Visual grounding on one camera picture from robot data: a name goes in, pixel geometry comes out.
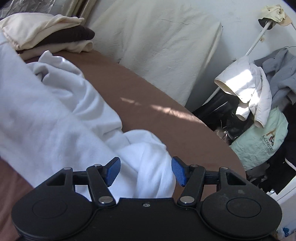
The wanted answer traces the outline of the white long-sleeve shirt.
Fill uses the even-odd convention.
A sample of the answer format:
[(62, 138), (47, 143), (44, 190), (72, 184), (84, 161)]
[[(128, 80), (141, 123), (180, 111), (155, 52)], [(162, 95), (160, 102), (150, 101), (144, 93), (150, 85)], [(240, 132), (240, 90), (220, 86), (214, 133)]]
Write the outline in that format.
[(1, 37), (1, 158), (36, 187), (62, 168), (83, 171), (115, 157), (116, 200), (173, 195), (171, 156), (159, 138), (123, 132), (118, 114), (70, 61), (45, 51), (27, 64)]

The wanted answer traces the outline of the black hanging garment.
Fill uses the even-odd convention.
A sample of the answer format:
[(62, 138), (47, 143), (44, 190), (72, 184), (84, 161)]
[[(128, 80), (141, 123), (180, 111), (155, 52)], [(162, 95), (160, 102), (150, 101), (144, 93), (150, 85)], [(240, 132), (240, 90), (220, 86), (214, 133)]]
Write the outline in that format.
[(244, 121), (236, 116), (238, 104), (238, 97), (220, 90), (209, 102), (193, 111), (193, 115), (230, 145), (253, 124), (252, 114)]

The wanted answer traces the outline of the mint green printed bag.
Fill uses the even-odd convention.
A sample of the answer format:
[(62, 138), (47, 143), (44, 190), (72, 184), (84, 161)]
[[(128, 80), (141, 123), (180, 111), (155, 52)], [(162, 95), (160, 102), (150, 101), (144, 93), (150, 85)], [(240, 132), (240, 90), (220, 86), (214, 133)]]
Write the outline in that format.
[(230, 148), (247, 171), (272, 157), (280, 148), (287, 133), (288, 121), (285, 115), (279, 108), (274, 108), (270, 111), (264, 128), (252, 125), (230, 145)]

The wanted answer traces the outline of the white puffer jacket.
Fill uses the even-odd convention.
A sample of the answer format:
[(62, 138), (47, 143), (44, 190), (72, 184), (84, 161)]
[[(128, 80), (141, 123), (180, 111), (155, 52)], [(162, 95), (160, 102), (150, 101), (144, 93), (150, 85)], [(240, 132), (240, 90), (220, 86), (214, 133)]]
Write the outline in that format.
[(261, 67), (248, 56), (230, 64), (214, 80), (226, 94), (238, 97), (236, 116), (245, 121), (253, 115), (254, 125), (264, 128), (271, 110), (272, 95), (269, 82)]

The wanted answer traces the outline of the cream folded garment bottom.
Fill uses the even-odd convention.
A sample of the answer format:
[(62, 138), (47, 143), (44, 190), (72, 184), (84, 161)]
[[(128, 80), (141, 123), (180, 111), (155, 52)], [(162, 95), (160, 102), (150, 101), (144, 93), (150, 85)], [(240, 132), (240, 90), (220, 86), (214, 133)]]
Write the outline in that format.
[(41, 56), (45, 51), (50, 51), (52, 54), (60, 51), (81, 53), (90, 52), (92, 49), (93, 42), (91, 40), (82, 40), (77, 42), (42, 45), (32, 49), (18, 51), (18, 55), (25, 61), (37, 56)]

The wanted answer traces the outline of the cream folded garment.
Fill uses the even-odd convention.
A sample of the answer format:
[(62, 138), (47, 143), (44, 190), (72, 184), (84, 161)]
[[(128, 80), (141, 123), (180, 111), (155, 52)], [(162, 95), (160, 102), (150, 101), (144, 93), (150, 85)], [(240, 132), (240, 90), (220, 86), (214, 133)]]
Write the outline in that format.
[(18, 51), (18, 55), (25, 61), (37, 56), (41, 56), (45, 51), (50, 51), (52, 54), (60, 51), (81, 53), (90, 52), (92, 49), (93, 42), (91, 40), (82, 40), (77, 42), (42, 45), (32, 49)]
[(76, 27), (84, 18), (61, 14), (16, 13), (1, 20), (1, 31), (16, 50), (27, 50), (36, 46), (52, 33)]

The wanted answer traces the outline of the white rack pole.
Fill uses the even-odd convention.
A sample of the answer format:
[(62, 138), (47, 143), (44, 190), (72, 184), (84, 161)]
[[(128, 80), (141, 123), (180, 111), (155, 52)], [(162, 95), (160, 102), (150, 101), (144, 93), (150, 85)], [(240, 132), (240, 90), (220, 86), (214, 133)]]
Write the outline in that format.
[(250, 53), (253, 51), (253, 49), (255, 48), (255, 46), (260, 42), (260, 40), (262, 39), (262, 37), (264, 36), (264, 34), (266, 33), (266, 31), (268, 30), (269, 26), (271, 25), (272, 21), (269, 20), (266, 22), (266, 25), (264, 26), (264, 28), (260, 31), (259, 35), (256, 37), (255, 41), (253, 42), (253, 44), (251, 45), (251, 47), (249, 48), (249, 50), (247, 51), (247, 53), (245, 54), (246, 56), (249, 56)]

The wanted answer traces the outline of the cream covered mattress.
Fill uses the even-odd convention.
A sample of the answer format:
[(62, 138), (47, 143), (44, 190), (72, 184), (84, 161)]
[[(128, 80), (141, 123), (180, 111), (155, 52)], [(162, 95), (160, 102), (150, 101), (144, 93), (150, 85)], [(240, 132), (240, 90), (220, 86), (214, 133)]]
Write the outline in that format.
[(193, 1), (99, 1), (94, 49), (185, 105), (214, 55), (221, 23)]

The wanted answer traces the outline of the grey hanging garment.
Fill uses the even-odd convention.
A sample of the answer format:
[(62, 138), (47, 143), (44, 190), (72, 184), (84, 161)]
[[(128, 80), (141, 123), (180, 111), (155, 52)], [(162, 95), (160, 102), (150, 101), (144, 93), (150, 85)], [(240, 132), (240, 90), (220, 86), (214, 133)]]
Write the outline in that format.
[(275, 50), (254, 63), (263, 69), (269, 82), (272, 108), (281, 104), (285, 97), (295, 103), (295, 55), (287, 47)]

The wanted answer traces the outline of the dark brown folded garment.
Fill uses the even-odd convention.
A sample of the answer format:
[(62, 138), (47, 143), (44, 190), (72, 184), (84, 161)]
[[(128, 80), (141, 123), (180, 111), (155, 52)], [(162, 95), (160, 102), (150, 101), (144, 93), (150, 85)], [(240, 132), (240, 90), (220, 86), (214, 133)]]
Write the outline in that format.
[(61, 44), (82, 40), (92, 40), (94, 36), (95, 32), (93, 30), (83, 25), (78, 25), (75, 27), (58, 30), (38, 42), (38, 44), (34, 45), (30, 49), (48, 44)]

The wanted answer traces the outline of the cream folded garment top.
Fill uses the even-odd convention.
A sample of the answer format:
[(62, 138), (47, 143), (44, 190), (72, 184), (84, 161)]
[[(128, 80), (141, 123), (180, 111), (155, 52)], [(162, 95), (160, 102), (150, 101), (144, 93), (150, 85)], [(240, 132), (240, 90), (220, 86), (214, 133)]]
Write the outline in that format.
[(27, 50), (36, 46), (52, 33), (76, 27), (84, 18), (61, 14), (16, 13), (1, 20), (1, 31), (16, 50)]

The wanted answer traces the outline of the beige curtain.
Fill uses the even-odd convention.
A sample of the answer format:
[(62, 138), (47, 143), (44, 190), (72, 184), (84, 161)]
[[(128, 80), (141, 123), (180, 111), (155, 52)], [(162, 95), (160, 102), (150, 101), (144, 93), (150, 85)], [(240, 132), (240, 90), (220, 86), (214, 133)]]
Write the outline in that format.
[(97, 0), (75, 0), (70, 2), (70, 6), (67, 9), (67, 16), (75, 16), (78, 18), (84, 18), (82, 24), (86, 23), (93, 7)]

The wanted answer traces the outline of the beige cap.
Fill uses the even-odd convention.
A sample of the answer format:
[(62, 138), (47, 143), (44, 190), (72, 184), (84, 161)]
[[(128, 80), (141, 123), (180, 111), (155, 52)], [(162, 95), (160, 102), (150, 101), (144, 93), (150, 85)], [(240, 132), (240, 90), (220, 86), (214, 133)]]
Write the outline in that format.
[(263, 28), (268, 22), (271, 22), (267, 28), (268, 30), (271, 30), (275, 25), (284, 27), (292, 25), (292, 19), (285, 13), (283, 7), (279, 4), (262, 8), (258, 22)]

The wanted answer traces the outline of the silver foil sheet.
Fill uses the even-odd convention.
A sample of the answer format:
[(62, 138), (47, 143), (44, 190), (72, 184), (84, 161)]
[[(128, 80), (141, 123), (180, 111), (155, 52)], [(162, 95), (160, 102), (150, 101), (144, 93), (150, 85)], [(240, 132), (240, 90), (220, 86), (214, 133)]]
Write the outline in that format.
[(55, 0), (23, 0), (8, 1), (1, 7), (1, 19), (16, 13), (45, 13), (45, 14), (62, 14), (63, 10), (70, 6), (72, 1)]

